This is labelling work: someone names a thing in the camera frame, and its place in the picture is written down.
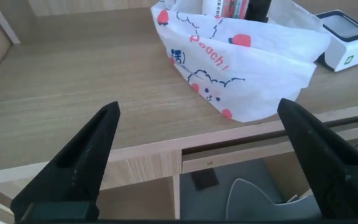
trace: white plastic bag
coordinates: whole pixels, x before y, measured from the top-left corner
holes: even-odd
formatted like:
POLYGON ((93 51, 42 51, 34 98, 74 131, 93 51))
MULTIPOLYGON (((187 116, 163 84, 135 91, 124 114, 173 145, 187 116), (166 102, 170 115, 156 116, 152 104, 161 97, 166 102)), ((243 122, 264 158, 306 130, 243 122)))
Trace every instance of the white plastic bag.
POLYGON ((268 24, 201 15, 201 7, 201 0, 160 0, 151 10, 171 63, 236 121, 269 117, 281 98, 296 100, 330 42, 318 18, 291 0, 272 1, 268 24))

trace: desk surface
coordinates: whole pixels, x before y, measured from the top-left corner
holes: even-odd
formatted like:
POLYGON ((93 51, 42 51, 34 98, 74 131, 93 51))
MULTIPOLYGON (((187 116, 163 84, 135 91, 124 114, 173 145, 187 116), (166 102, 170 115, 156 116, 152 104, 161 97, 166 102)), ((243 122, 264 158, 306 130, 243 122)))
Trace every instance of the desk surface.
MULTIPOLYGON (((358 1, 297 2, 313 13, 339 8, 358 20, 358 1)), ((0 65, 0 170, 50 160, 112 101, 122 111, 113 150, 278 119, 242 124, 221 116, 168 63, 150 11, 130 12, 44 17, 40 23, 69 41, 41 29, 33 44, 13 46, 0 65), (83 30, 74 21, 90 25, 92 15, 110 22, 75 36, 83 30)), ((358 67, 317 68, 298 102, 313 113, 358 106, 358 67)))

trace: wooden desk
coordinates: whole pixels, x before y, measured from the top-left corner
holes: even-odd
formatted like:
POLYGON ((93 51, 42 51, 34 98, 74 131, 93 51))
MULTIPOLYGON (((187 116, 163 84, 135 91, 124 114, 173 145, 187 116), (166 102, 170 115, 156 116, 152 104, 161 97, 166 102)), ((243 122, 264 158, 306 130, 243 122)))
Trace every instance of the wooden desk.
MULTIPOLYGON (((312 13, 342 9, 358 20, 358 1, 297 2, 312 13)), ((13 197, 112 101, 122 115, 103 189, 291 151, 277 116, 231 121, 191 91, 167 62, 148 9, 37 22, 33 41, 13 46, 0 64, 2 193, 13 197), (202 149, 187 150, 195 147, 202 149)), ((358 66, 317 68, 297 102, 344 138, 358 138, 358 66)))

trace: cartoon sheep print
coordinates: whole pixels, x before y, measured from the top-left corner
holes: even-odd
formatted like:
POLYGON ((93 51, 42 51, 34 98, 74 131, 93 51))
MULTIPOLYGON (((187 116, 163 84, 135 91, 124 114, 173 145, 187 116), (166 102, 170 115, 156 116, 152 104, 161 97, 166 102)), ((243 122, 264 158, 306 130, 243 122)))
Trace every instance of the cartoon sheep print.
POLYGON ((203 98, 208 100, 227 118, 232 118, 233 114, 228 104, 225 101, 230 100, 230 95, 225 94, 224 89, 228 86, 236 86, 245 81, 245 78, 232 78, 228 80, 213 79, 205 70, 197 70, 191 73, 187 82, 190 86, 199 93, 203 98))

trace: green logo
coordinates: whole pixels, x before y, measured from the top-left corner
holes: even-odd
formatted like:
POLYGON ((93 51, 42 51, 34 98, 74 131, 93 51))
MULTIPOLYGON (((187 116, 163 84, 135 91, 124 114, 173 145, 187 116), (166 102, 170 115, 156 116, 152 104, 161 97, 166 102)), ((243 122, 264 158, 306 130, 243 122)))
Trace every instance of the green logo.
POLYGON ((346 60, 346 62, 345 62, 345 65, 347 65, 348 63, 351 63, 352 60, 353 60, 353 58, 354 58, 354 55, 348 57, 347 60, 346 60))

